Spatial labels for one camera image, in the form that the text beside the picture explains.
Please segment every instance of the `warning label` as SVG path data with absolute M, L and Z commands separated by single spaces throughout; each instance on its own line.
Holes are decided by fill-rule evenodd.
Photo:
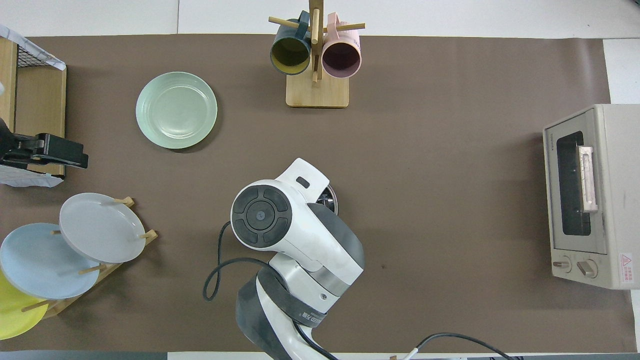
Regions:
M 620 254 L 620 272 L 621 282 L 627 284 L 634 282 L 633 257 L 630 252 Z

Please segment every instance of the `toaster oven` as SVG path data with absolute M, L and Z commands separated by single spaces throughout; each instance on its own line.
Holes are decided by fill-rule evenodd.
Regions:
M 596 104 L 543 130 L 554 276 L 640 288 L 640 104 Z

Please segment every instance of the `black cable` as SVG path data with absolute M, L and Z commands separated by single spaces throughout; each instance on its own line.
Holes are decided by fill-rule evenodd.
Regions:
M 429 341 L 436 339 L 436 338 L 443 338 L 443 337 L 450 337 L 450 338 L 460 338 L 460 339 L 465 339 L 465 340 L 469 340 L 469 341 L 473 341 L 474 343 L 480 344 L 484 347 L 486 347 L 487 349 L 500 354 L 500 356 L 502 356 L 503 358 L 507 359 L 507 360 L 514 360 L 511 356 L 508 356 L 507 354 L 505 354 L 504 352 L 500 351 L 500 349 L 491 346 L 487 343 L 485 343 L 482 340 L 478 340 L 476 338 L 472 338 L 471 336 L 467 336 L 467 335 L 462 335 L 462 334 L 456 334 L 454 332 L 438 332 L 436 334 L 431 334 L 429 336 L 427 336 L 426 338 L 424 338 L 422 341 L 420 341 L 420 343 L 415 347 L 416 349 L 418 349 L 418 351 L 420 350 L 420 348 L 422 348 L 426 343 L 428 343 Z
M 292 321 L 293 326 L 296 328 L 298 334 L 307 342 L 307 344 L 313 348 L 315 351 L 319 352 L 320 354 L 322 354 L 324 357 L 326 357 L 329 360 L 338 360 L 337 357 L 333 356 L 329 351 L 321 348 L 318 344 L 314 343 L 313 340 L 311 340 L 307 334 L 305 334 L 302 329 L 300 329 L 300 325 L 295 322 Z
M 287 291 L 289 291 L 289 287 L 287 286 L 287 283 L 282 278 L 282 275 L 280 275 L 280 273 L 276 269 L 274 269 L 273 266 L 271 266 L 268 263 L 265 263 L 264 261 L 261 261 L 261 260 L 258 260 L 258 259 L 254 259 L 254 258 L 235 258 L 235 259 L 231 259 L 231 260 L 225 261 L 224 263 L 220 263 L 220 261 L 222 259 L 222 236 L 224 235 L 225 230 L 227 229 L 227 227 L 230 224 L 231 224 L 231 221 L 228 221 L 220 229 L 220 235 L 218 236 L 218 266 L 216 266 L 216 268 L 211 270 L 211 273 L 209 274 L 209 276 L 207 276 L 207 280 L 205 280 L 204 287 L 202 288 L 202 297 L 208 302 L 213 301 L 213 299 L 218 294 L 218 290 L 220 289 L 220 276 L 221 276 L 222 268 L 227 266 L 227 265 L 231 265 L 231 264 L 234 264 L 234 263 L 240 263 L 240 262 L 258 264 L 258 265 L 260 265 L 260 266 L 262 266 L 264 268 L 268 268 L 269 270 L 271 270 L 273 272 L 274 275 L 276 275 L 276 278 L 278 279 L 278 281 L 280 281 L 280 284 L 282 284 L 282 286 L 285 289 L 287 289 Z M 216 277 L 216 287 L 213 289 L 213 294 L 211 294 L 211 296 L 207 296 L 207 288 L 209 287 L 209 283 L 211 282 L 211 279 L 213 279 L 214 275 L 216 275 L 216 274 L 218 274 L 218 276 Z M 298 334 L 307 342 L 307 344 L 311 348 L 313 348 L 315 351 L 319 352 L 320 354 L 322 354 L 323 356 L 325 356 L 329 360 L 338 360 L 337 357 L 331 355 L 331 353 L 329 353 L 325 349 L 321 348 L 318 344 L 314 343 L 302 331 L 302 329 L 300 329 L 300 325 L 297 322 L 295 322 L 293 320 L 291 320 L 291 322 L 293 323 L 293 326 L 296 328 Z

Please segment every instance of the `oven knob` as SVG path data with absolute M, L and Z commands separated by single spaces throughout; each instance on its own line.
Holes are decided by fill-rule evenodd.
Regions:
M 571 259 L 569 259 L 568 256 L 563 256 L 562 260 L 560 261 L 554 261 L 551 265 L 553 265 L 556 268 L 561 268 L 564 270 L 564 272 L 571 272 Z
M 578 269 L 580 269 L 580 272 L 582 272 L 584 276 L 591 278 L 598 276 L 598 265 L 596 265 L 595 261 L 591 259 L 578 261 L 576 265 L 578 265 Z

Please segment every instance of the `metal bowl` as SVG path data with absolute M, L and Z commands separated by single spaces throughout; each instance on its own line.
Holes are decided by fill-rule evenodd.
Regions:
M 320 194 L 320 197 L 316 201 L 318 204 L 322 204 L 338 215 L 338 197 L 335 195 L 335 191 L 331 185 L 327 185 L 324 191 Z

